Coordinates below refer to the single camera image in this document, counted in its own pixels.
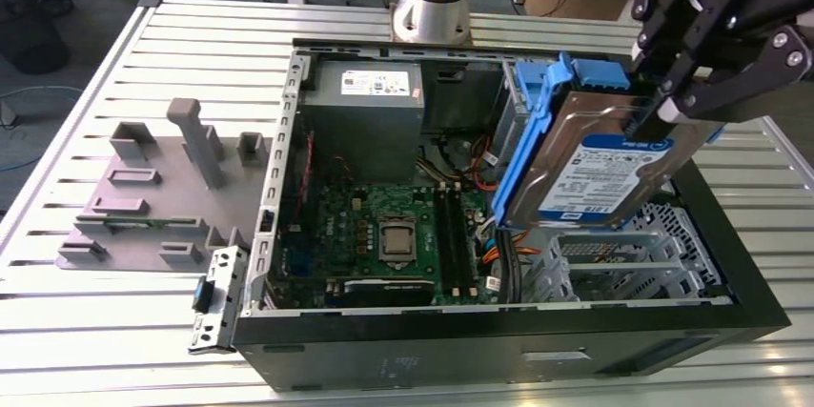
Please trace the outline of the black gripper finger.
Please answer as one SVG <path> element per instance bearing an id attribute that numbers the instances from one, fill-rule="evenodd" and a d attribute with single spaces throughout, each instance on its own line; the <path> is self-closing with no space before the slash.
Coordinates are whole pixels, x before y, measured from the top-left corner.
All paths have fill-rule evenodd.
<path id="1" fill-rule="evenodd" d="M 701 65 L 702 48 L 725 28 L 737 0 L 636 0 L 641 22 L 634 73 L 656 85 L 626 126 L 632 138 L 664 138 L 673 125 L 658 115 L 674 94 L 689 86 Z"/>
<path id="2" fill-rule="evenodd" d="M 661 120 L 665 122 L 742 122 L 781 107 L 762 96 L 813 77 L 813 40 L 794 25 L 773 31 L 760 43 L 736 44 L 716 51 L 722 60 L 709 63 L 704 80 L 694 77 L 700 65 L 682 56 L 665 79 Z"/>

